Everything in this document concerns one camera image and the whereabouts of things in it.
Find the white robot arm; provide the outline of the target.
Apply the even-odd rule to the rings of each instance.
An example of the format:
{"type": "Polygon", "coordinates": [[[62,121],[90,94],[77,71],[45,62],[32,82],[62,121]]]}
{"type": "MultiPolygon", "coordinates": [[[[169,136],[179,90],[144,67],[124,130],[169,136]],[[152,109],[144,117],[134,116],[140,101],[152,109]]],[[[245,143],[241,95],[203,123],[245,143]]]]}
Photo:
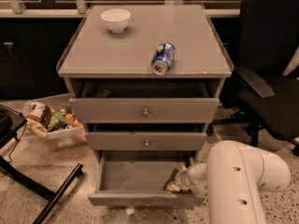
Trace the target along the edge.
{"type": "Polygon", "coordinates": [[[205,163],[182,165],[166,188],[205,194],[209,224],[266,224],[259,191],[281,192],[290,183],[280,156],[228,140],[215,144],[205,163]]]}

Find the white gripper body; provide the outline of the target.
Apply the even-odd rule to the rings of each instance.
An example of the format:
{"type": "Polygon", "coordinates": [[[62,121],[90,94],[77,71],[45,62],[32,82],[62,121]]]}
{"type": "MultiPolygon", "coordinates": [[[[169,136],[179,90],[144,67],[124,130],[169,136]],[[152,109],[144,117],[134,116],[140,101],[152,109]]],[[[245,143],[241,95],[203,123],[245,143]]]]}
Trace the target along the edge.
{"type": "Polygon", "coordinates": [[[207,195],[206,164],[194,163],[186,171],[178,170],[175,183],[183,191],[191,190],[196,197],[207,195]]]}

